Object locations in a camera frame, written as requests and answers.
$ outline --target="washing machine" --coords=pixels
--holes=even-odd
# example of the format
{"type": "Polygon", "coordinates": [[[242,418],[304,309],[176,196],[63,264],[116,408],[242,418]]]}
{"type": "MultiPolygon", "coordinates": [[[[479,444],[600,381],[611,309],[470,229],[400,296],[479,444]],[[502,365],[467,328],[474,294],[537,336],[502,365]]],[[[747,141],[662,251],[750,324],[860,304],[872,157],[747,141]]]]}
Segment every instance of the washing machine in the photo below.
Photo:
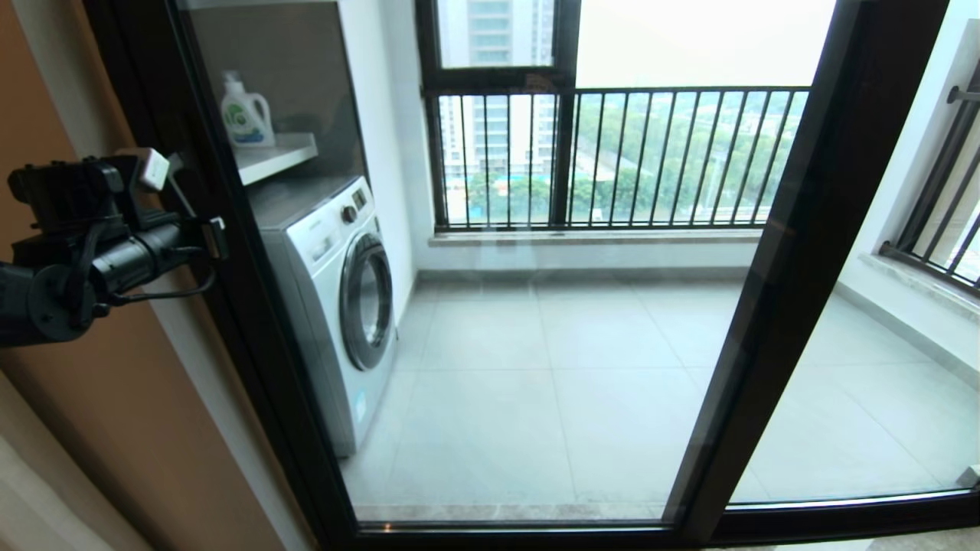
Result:
{"type": "Polygon", "coordinates": [[[364,442],[395,353],[391,270],[367,181],[267,181],[249,199],[334,452],[364,442]]]}

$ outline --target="black cable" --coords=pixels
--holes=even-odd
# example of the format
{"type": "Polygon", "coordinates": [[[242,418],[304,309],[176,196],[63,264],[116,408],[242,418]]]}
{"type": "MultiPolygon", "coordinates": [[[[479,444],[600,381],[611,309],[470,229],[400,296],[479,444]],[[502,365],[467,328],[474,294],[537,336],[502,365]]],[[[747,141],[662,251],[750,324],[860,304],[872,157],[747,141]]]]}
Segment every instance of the black cable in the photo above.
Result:
{"type": "Polygon", "coordinates": [[[203,285],[195,289],[188,289],[186,291],[174,291],[170,293],[140,293],[134,295],[119,295],[113,293],[109,295],[110,304],[113,306],[124,306],[126,304],[132,304],[134,302],[143,302],[144,300],[157,300],[165,298],[185,298],[188,296],[194,296],[206,292],[208,289],[215,285],[215,281],[218,279],[218,272],[214,268],[211,268],[211,274],[208,275],[208,279],[203,285]]]}

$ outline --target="black railing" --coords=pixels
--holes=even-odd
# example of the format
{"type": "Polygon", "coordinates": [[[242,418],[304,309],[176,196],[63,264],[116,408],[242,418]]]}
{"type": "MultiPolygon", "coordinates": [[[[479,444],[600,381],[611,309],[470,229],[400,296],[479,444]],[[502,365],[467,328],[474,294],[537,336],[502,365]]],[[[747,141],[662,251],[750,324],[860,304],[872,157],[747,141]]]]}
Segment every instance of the black railing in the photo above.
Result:
{"type": "Polygon", "coordinates": [[[433,159],[442,177],[433,186],[436,229],[762,226],[808,92],[690,87],[435,96],[440,139],[433,143],[441,151],[433,159]],[[564,101],[573,118],[560,125],[564,101]],[[563,131],[570,133],[565,139],[563,131]]]}
{"type": "Polygon", "coordinates": [[[969,92],[950,91],[960,101],[908,223],[883,255],[926,269],[930,274],[980,296],[980,144],[975,135],[980,113],[980,70],[969,92]]]}

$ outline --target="white shelf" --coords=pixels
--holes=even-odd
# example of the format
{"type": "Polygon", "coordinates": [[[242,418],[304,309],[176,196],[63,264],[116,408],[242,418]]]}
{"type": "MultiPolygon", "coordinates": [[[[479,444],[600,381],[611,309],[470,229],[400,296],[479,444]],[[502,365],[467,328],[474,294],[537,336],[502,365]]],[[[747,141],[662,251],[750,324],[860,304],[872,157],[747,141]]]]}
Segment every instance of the white shelf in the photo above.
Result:
{"type": "Polygon", "coordinates": [[[181,10],[206,10],[208,8],[240,8],[246,6],[270,6],[274,4],[321,4],[337,0],[177,0],[181,10]]]}
{"type": "Polygon", "coordinates": [[[279,133],[275,147],[233,147],[238,175],[248,185],[295,167],[317,155],[317,143],[309,133],[279,133]]]}

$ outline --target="sky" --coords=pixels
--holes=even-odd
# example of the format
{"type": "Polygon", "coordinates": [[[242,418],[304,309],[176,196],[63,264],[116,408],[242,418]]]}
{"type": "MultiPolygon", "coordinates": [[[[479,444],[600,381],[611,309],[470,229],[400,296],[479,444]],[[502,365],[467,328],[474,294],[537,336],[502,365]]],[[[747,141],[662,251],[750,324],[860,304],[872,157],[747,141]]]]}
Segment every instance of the sky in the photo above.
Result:
{"type": "Polygon", "coordinates": [[[809,86],[833,8],[833,0],[583,0],[576,86],[809,86]]]}

